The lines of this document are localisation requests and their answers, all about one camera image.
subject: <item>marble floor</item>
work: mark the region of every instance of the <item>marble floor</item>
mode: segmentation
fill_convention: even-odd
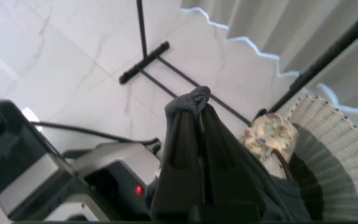
[[[149,50],[169,41],[163,57],[246,118],[272,106],[295,79],[247,42],[227,40],[227,30],[202,13],[181,11],[180,0],[144,0],[144,17]],[[140,74],[118,82],[141,58],[134,0],[0,0],[0,98],[40,120],[163,140],[171,96]],[[159,62],[146,71],[177,95],[194,88]],[[235,135],[243,132],[241,120],[210,103]],[[42,133],[61,151],[105,141]]]

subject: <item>gray machine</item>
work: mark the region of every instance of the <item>gray machine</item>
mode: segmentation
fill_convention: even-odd
[[[150,220],[144,194],[160,161],[148,147],[112,142],[70,153],[57,153],[0,101],[0,220]]]

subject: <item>red led indicator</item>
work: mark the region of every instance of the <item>red led indicator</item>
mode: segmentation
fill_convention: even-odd
[[[137,196],[141,196],[143,194],[143,187],[140,185],[136,185],[135,187],[135,194]]]

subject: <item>metal bar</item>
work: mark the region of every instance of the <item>metal bar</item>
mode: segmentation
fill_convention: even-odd
[[[188,77],[187,75],[185,75],[183,72],[181,72],[179,69],[177,69],[176,67],[174,67],[173,65],[171,65],[169,62],[167,62],[166,60],[164,60],[162,57],[160,57],[159,55],[155,55],[155,58],[157,58],[159,61],[161,61],[164,65],[166,65],[168,68],[170,68],[171,70],[173,70],[175,73],[177,73],[179,76],[181,76],[182,78],[184,78],[186,81],[190,82],[193,86],[195,87],[199,87],[200,84],[196,83],[194,80],[192,80],[190,77]],[[211,99],[216,101],[217,103],[219,103],[223,108],[225,108],[226,110],[228,110],[230,113],[232,113],[234,116],[236,116],[237,118],[239,118],[241,121],[243,121],[245,124],[247,124],[248,126],[251,125],[251,122],[246,119],[245,117],[243,117],[241,114],[239,114],[238,112],[236,112],[233,108],[231,108],[230,106],[228,106],[227,104],[225,104],[223,101],[221,101],[218,97],[214,96],[211,94]]]
[[[142,41],[143,58],[147,57],[146,34],[144,29],[143,5],[142,0],[136,0],[137,18],[139,20],[140,39]]]
[[[124,74],[122,74],[119,77],[119,83],[120,84],[127,83],[132,77],[134,77],[139,72],[139,69],[144,69],[146,66],[148,66],[150,63],[152,63],[155,60],[155,56],[161,55],[168,49],[169,49],[169,43],[168,42],[162,43],[151,54],[146,56],[146,58],[143,58],[139,63],[135,64],[127,72],[124,72]]]
[[[157,81],[155,78],[153,78],[150,74],[145,72],[143,69],[139,68],[139,72],[142,73],[144,76],[146,76],[150,81],[154,82],[158,87],[160,87],[163,91],[167,92],[170,96],[176,98],[177,95],[174,94],[171,90],[169,90],[165,85],[161,84],[159,81]]]
[[[358,38],[358,21],[349,30],[340,37],[325,53],[320,56],[315,63],[302,74],[291,85],[290,90],[282,96],[274,106],[268,111],[274,113],[280,109],[288,100],[290,100],[299,90],[301,90],[311,79],[313,79],[319,72],[322,71],[329,63],[339,56],[345,49],[348,48]]]

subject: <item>wicker basket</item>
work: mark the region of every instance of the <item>wicker basket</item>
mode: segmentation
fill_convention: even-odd
[[[318,96],[298,99],[288,119],[299,131],[290,161],[314,220],[358,220],[358,128]]]

